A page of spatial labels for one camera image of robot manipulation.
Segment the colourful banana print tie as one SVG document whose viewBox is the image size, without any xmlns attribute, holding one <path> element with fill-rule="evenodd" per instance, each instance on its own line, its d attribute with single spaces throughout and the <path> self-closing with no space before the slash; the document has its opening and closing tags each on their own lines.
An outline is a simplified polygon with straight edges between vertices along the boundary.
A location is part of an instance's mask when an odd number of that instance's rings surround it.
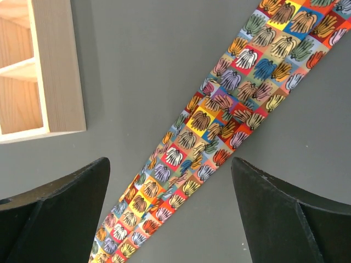
<svg viewBox="0 0 351 263">
<path fill-rule="evenodd" d="M 98 228 L 90 262 L 125 262 L 350 30 L 350 1 L 261 1 Z"/>
</svg>

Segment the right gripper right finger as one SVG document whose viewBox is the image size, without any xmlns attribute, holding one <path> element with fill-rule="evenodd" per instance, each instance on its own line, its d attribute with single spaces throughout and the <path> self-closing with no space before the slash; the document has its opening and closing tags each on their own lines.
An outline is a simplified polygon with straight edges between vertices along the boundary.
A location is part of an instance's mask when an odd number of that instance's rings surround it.
<svg viewBox="0 0 351 263">
<path fill-rule="evenodd" d="M 350 262 L 350 205 L 276 178 L 242 158 L 231 163 L 253 262 Z"/>
</svg>

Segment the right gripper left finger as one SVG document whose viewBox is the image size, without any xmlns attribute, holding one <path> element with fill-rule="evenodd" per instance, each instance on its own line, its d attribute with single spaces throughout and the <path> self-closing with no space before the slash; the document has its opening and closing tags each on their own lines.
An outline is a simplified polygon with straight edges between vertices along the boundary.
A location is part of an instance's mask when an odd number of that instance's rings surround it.
<svg viewBox="0 0 351 263">
<path fill-rule="evenodd" d="M 102 157 L 1 199 L 1 262 L 88 262 L 109 177 Z"/>
</svg>

